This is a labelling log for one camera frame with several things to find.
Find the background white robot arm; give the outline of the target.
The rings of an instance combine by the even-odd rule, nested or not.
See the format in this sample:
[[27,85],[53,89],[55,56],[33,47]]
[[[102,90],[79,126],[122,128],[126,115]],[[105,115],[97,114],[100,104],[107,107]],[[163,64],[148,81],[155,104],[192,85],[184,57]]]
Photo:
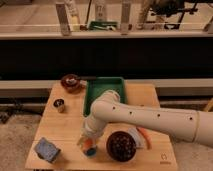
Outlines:
[[75,0],[65,0],[65,4],[68,8],[71,19],[74,23],[79,24],[79,13]]

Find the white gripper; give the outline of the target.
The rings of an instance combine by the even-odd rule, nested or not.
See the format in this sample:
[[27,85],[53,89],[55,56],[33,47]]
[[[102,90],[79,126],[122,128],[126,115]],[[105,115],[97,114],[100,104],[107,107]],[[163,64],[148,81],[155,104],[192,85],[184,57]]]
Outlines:
[[101,131],[94,131],[92,130],[88,124],[86,122],[83,123],[82,126],[82,135],[80,136],[80,138],[77,141],[77,146],[79,146],[80,148],[82,148],[82,146],[84,145],[85,141],[86,141],[86,137],[93,139],[93,148],[95,150],[98,149],[98,143],[99,143],[99,139],[102,136],[102,132]]

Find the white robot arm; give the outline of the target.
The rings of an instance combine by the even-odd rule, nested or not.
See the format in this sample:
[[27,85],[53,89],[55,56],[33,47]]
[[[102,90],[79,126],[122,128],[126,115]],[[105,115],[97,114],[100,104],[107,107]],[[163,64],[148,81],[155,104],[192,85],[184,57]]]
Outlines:
[[116,91],[107,90],[92,102],[82,135],[97,139],[109,123],[131,124],[213,148],[213,112],[127,105]]

